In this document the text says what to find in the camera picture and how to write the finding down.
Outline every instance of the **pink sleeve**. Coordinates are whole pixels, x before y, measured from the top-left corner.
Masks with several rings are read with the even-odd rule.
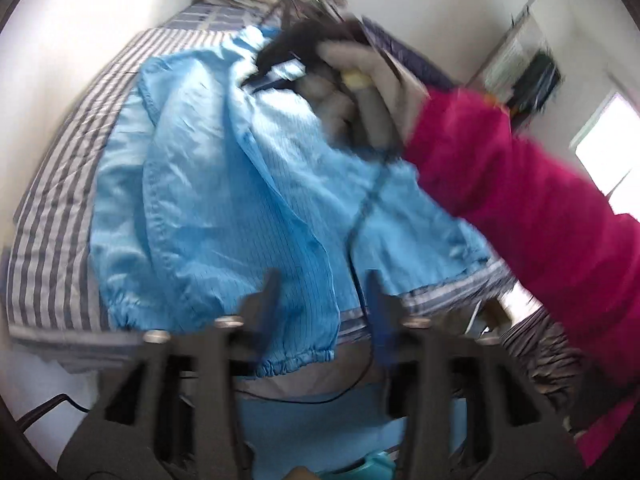
[[[404,158],[420,186],[473,224],[561,322],[626,383],[640,375],[640,224],[468,91],[430,91]]]

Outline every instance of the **mattress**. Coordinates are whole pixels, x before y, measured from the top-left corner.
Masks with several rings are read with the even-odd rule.
[[[89,262],[97,163],[142,62],[221,43],[231,34],[229,28],[245,22],[226,21],[226,30],[215,30],[222,25],[212,16],[231,16],[236,10],[199,4],[164,27],[141,32],[97,76],[62,124],[18,206],[14,243],[5,251],[0,290],[16,346],[82,371],[120,365],[140,344],[140,333],[112,325]],[[201,20],[201,15],[208,18]],[[205,23],[204,30],[189,26],[196,23],[192,18]],[[495,297],[512,286],[508,268],[495,259],[470,276],[414,290],[403,299],[412,314],[422,315]],[[366,336],[360,309],[345,310],[338,344]]]

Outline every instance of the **window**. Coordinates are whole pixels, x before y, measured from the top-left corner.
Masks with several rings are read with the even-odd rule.
[[[640,116],[620,94],[578,136],[575,154],[616,214],[640,219]]]

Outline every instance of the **blue garment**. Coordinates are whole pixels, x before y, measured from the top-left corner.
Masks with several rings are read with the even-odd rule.
[[[340,309],[358,304],[344,241],[379,166],[331,149],[292,92],[239,88],[264,41],[249,28],[142,66],[98,167],[91,254],[114,323],[137,330],[197,330],[279,269],[277,329],[258,372],[268,376],[332,359]],[[354,260],[399,294],[488,257],[401,162]]]

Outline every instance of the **hand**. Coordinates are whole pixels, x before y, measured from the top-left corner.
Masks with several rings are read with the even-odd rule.
[[[396,60],[394,71],[375,49],[347,41],[322,43],[318,54],[328,65],[341,72],[360,71],[368,76],[396,125],[403,144],[410,140],[415,123],[424,102],[428,98],[426,88]],[[349,123],[356,118],[356,104],[338,90],[329,70],[311,73],[302,78],[297,92],[304,97],[318,115],[324,126],[328,142],[334,146],[351,145],[347,136]],[[394,139],[388,139],[390,146]],[[369,144],[380,145],[380,140],[369,139]]]

